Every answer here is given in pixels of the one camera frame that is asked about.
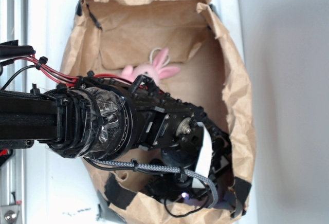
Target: clear tape wrapping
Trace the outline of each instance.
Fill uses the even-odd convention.
[[[120,110],[123,108],[125,99],[121,98],[113,91],[105,89],[91,87],[86,88],[84,91],[91,94],[96,100],[97,106],[90,96],[77,89],[70,90],[89,101],[88,110],[83,120],[84,133],[81,141],[83,141],[83,149],[80,150],[76,157],[93,157],[90,152],[105,151],[107,152],[108,147],[111,144],[111,139],[121,132],[119,123]],[[99,113],[102,118],[106,121],[104,125],[100,127],[100,133],[98,135],[99,126],[98,119]]]

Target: purple light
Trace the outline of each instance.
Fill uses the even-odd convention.
[[[181,194],[181,197],[182,197],[182,198],[189,198],[190,196],[189,196],[189,194],[187,194],[186,192],[183,192],[183,193]]]

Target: wire bundle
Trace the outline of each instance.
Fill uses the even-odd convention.
[[[75,82],[79,79],[79,77],[72,77],[63,73],[60,73],[54,69],[52,69],[51,67],[47,66],[45,63],[44,64],[40,64],[40,60],[36,59],[34,55],[30,55],[30,56],[26,56],[26,57],[17,57],[14,59],[10,59],[7,61],[2,62],[3,65],[8,65],[8,64],[12,64],[17,60],[25,60],[25,61],[29,61],[32,62],[33,65],[29,65],[29,66],[25,66],[22,69],[18,70],[6,83],[5,85],[1,88],[1,90],[5,90],[8,85],[13,81],[13,79],[15,77],[17,77],[18,74],[20,74],[21,72],[29,69],[29,68],[38,68],[38,70],[40,70],[44,75],[46,75],[48,78],[50,78],[51,80],[53,80],[56,83],[63,83],[66,84],[68,87],[74,87]],[[96,78],[117,78],[119,80],[122,81],[126,81],[128,83],[130,83],[129,81],[122,79],[116,75],[113,74],[108,74],[108,73],[104,73],[104,74],[99,74],[95,76]]]

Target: metal frame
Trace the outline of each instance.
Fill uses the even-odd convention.
[[[18,39],[20,45],[27,42],[27,1],[28,0],[0,0],[0,42]],[[0,85],[9,76],[24,66],[23,62],[7,66],[0,77]],[[18,76],[8,86],[8,90],[25,91],[25,74]],[[16,224],[25,223],[25,152],[15,150],[14,155],[0,170],[0,224],[4,222],[6,209],[17,211]]]

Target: white wall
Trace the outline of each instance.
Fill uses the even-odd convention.
[[[329,0],[240,0],[259,224],[329,223]]]

